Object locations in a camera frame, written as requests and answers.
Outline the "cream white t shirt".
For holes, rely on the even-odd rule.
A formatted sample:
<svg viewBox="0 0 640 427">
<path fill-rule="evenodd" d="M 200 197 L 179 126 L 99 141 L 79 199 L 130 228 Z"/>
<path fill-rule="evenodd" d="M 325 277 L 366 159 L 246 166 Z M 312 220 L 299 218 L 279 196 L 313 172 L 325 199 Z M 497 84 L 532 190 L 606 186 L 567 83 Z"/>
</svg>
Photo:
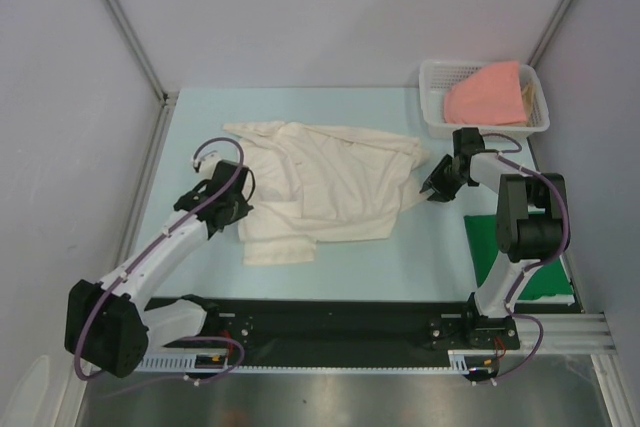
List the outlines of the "cream white t shirt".
<svg viewBox="0 0 640 427">
<path fill-rule="evenodd" d="M 284 121 L 223 128 L 256 180 L 238 226 L 247 265 L 311 262 L 320 243 L 387 239 L 425 198 L 413 173 L 430 152 L 417 137 Z"/>
</svg>

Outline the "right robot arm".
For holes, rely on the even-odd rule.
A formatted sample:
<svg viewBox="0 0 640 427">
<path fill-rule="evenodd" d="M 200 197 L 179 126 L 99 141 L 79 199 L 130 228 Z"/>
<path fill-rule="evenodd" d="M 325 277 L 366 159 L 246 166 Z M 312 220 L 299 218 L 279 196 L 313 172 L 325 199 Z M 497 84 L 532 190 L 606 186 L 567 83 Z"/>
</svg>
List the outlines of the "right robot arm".
<svg viewBox="0 0 640 427">
<path fill-rule="evenodd" d="M 424 181 L 431 202 L 455 199 L 464 186 L 483 185 L 497 194 L 495 238 L 499 253 L 483 284 L 472 295 L 477 314 L 461 323 L 463 340 L 484 348 L 497 336 L 493 319 L 513 314 L 530 279 L 556 261 L 570 240 L 564 177 L 543 174 L 489 149 L 479 129 L 452 134 L 453 153 L 445 155 Z"/>
</svg>

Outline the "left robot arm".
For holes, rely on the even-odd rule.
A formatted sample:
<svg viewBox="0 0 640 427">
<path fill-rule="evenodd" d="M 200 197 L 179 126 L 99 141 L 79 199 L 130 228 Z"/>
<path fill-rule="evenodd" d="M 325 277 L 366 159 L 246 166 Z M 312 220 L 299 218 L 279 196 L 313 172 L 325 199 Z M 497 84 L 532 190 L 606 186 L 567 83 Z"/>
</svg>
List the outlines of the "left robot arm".
<svg viewBox="0 0 640 427">
<path fill-rule="evenodd" d="M 163 230 L 101 280 L 77 282 L 68 296 L 64 348 L 79 378 L 88 362 L 118 378 L 130 375 L 150 348 L 187 339 L 207 347 L 221 334 L 218 305 L 186 294 L 147 306 L 161 284 L 215 234 L 245 218 L 255 191 L 251 169 L 218 161 L 207 178 L 182 195 Z"/>
</svg>

